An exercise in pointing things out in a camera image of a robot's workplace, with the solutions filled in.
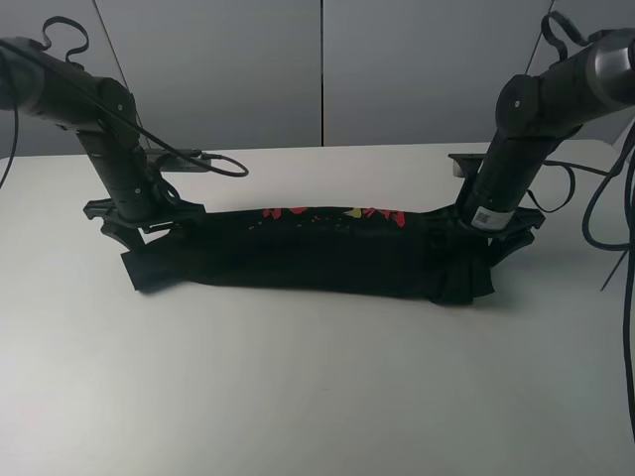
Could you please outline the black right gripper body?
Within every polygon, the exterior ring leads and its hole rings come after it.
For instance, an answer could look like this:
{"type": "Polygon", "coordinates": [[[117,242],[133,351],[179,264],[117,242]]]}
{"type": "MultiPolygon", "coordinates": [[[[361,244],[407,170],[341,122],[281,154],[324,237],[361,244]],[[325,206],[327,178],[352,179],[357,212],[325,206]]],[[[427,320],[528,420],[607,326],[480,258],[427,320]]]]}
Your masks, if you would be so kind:
{"type": "Polygon", "coordinates": [[[430,243],[505,240],[540,229],[545,219],[540,210],[523,207],[512,212],[478,207],[464,218],[456,205],[449,205],[426,214],[426,240],[430,243]]]}

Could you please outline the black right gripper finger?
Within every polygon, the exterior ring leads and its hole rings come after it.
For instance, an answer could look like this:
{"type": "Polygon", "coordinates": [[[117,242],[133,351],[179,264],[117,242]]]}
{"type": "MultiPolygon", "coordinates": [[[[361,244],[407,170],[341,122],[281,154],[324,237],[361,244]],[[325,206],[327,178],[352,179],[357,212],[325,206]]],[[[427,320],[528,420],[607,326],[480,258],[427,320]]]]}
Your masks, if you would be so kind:
{"type": "Polygon", "coordinates": [[[488,266],[496,267],[513,253],[531,245],[534,240],[530,228],[524,228],[502,238],[493,238],[488,246],[488,266]]]}

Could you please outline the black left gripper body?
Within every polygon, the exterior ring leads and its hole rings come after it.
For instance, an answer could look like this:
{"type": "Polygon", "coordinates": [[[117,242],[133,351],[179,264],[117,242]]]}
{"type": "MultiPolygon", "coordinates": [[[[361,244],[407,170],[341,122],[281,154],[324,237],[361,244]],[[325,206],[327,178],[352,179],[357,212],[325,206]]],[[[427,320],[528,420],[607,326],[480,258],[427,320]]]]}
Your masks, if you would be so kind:
{"type": "Polygon", "coordinates": [[[127,228],[174,221],[180,224],[199,222],[205,216],[202,204],[181,200],[171,195],[173,188],[160,188],[152,183],[110,183],[109,197],[89,201],[83,209],[89,219],[100,218],[127,228]]]}

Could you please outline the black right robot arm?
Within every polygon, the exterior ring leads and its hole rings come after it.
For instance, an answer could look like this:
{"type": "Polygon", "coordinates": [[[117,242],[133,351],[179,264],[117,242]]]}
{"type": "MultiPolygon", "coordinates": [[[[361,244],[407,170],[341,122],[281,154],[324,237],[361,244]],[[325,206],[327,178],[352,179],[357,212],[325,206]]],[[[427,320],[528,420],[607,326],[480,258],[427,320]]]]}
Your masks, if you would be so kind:
{"type": "Polygon", "coordinates": [[[426,241],[433,256],[493,267],[530,245],[545,213],[520,203],[548,156],[585,123],[633,103],[631,29],[600,31],[542,74],[513,76],[498,97],[487,152],[451,155],[463,184],[454,205],[434,214],[426,241]]]}

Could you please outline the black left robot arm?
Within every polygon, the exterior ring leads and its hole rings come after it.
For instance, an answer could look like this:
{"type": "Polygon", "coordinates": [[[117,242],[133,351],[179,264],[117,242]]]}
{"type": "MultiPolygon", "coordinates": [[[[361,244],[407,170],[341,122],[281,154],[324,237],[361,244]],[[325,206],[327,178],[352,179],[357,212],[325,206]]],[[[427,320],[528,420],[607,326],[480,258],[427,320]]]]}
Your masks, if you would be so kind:
{"type": "Polygon", "coordinates": [[[2,106],[73,132],[108,192],[83,209],[101,232],[129,250],[143,234],[198,223],[202,205],[181,200],[148,161],[132,94],[113,78],[93,76],[44,53],[33,40],[1,42],[2,106]]]}

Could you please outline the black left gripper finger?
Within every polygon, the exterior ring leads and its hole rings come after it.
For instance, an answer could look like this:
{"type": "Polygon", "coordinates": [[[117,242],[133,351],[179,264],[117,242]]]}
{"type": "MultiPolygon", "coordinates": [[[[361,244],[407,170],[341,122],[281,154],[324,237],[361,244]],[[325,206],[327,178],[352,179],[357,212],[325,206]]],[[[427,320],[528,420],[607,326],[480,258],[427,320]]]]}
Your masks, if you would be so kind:
{"type": "Polygon", "coordinates": [[[167,221],[167,222],[162,222],[162,223],[153,223],[153,224],[146,224],[145,226],[141,226],[140,230],[146,234],[146,235],[150,235],[153,233],[158,233],[158,232],[170,232],[172,230],[179,230],[182,228],[182,225],[178,222],[174,222],[174,221],[167,221]]]}
{"type": "Polygon", "coordinates": [[[104,222],[100,232],[123,245],[131,254],[143,255],[146,252],[146,244],[137,228],[127,228],[114,222],[104,222]]]}

